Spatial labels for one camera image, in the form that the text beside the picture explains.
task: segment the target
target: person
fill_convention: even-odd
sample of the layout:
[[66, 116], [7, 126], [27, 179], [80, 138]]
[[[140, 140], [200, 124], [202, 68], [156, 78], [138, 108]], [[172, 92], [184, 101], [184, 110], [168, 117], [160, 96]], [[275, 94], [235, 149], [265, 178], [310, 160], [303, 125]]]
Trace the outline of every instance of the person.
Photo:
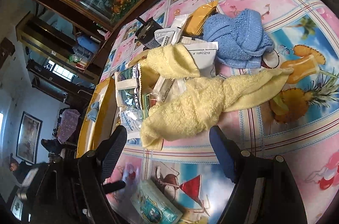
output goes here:
[[13, 173], [15, 178], [18, 180], [20, 184], [24, 181], [26, 175], [32, 169], [32, 165], [27, 165], [25, 161], [19, 162], [13, 158], [13, 153], [10, 155], [10, 171]]
[[69, 144], [62, 144], [62, 143], [59, 142], [58, 139], [53, 139], [53, 140], [41, 139], [41, 144], [50, 153], [54, 153], [55, 155], [60, 155], [61, 150], [63, 148], [69, 149], [69, 150], [72, 150], [72, 151], [77, 150], [76, 146], [72, 146], [72, 145], [69, 145]]

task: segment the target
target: pink tablecloth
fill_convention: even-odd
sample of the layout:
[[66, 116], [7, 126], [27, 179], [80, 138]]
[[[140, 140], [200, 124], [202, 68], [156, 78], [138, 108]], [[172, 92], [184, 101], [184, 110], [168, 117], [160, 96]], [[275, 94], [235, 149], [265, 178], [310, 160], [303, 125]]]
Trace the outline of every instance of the pink tablecloth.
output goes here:
[[[141, 18], [153, 17], [165, 28], [176, 15], [192, 13], [211, 1], [214, 0], [161, 0]], [[229, 17], [246, 8], [261, 14], [279, 61], [278, 65], [276, 61], [271, 63], [271, 67], [303, 62], [295, 67], [300, 74], [298, 79], [282, 90], [283, 95], [290, 95], [289, 102], [296, 101], [296, 114], [277, 116], [266, 102], [223, 113], [218, 125], [229, 139], [255, 156], [272, 158], [280, 154], [285, 158], [300, 190], [307, 220], [314, 224], [339, 188], [339, 82], [332, 83], [328, 76], [339, 73], [339, 19], [320, 0], [218, 0], [218, 4], [218, 12]], [[134, 42], [140, 26], [134, 20], [121, 29], [101, 80], [123, 70], [142, 51], [143, 45]], [[317, 59], [311, 63], [313, 54]], [[257, 71], [216, 65], [216, 72], [224, 77]], [[165, 141], [162, 151], [144, 150], [140, 139], [131, 139], [111, 181], [121, 179], [125, 170], [129, 173], [125, 191], [109, 195], [108, 200], [120, 215], [136, 224], [142, 222], [131, 210], [129, 193], [138, 179], [155, 181], [171, 201], [180, 205], [187, 223], [215, 224], [234, 187], [218, 165], [208, 131], [190, 139]], [[199, 190], [203, 205], [179, 189], [182, 183], [198, 178], [201, 184], [194, 190]]]
[[67, 109], [62, 113], [58, 140], [64, 144], [77, 128], [80, 113], [75, 109]]

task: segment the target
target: palm tree illustration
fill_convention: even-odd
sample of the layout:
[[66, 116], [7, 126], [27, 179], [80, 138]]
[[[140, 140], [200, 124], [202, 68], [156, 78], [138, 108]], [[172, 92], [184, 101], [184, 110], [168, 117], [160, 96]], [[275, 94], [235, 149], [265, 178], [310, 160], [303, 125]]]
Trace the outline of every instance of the palm tree illustration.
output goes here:
[[314, 21], [309, 17], [309, 16], [303, 16], [300, 20], [299, 23], [296, 25], [290, 25], [287, 27], [294, 27], [294, 28], [304, 28], [304, 34], [302, 35], [301, 39], [305, 40], [308, 38], [309, 35], [315, 35], [316, 31], [315, 28], [317, 25], [314, 23]]

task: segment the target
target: orange juice glass illustration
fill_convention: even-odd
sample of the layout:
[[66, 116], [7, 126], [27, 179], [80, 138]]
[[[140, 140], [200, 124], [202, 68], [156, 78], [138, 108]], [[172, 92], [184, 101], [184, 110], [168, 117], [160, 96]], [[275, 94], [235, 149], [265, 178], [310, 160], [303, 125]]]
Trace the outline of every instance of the orange juice glass illustration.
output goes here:
[[297, 60], [287, 60], [281, 64], [280, 68], [293, 68], [293, 73], [290, 74], [287, 79], [287, 83], [289, 84], [295, 84], [304, 77], [320, 72], [314, 55], [308, 55]]

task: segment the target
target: yellow towel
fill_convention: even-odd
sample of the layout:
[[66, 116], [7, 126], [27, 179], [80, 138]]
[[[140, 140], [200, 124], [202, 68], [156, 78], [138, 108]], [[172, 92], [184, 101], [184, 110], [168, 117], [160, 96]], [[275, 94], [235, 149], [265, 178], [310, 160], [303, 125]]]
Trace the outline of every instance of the yellow towel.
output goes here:
[[163, 139], [174, 141], [211, 128], [221, 112], [251, 108], [276, 96], [293, 69], [265, 69], [256, 75], [194, 78], [177, 99], [156, 104], [142, 123], [142, 146], [161, 150]]
[[130, 67], [140, 63], [142, 88], [153, 88], [160, 75], [172, 79], [200, 77], [194, 60], [181, 43], [146, 51], [141, 52], [128, 64]]

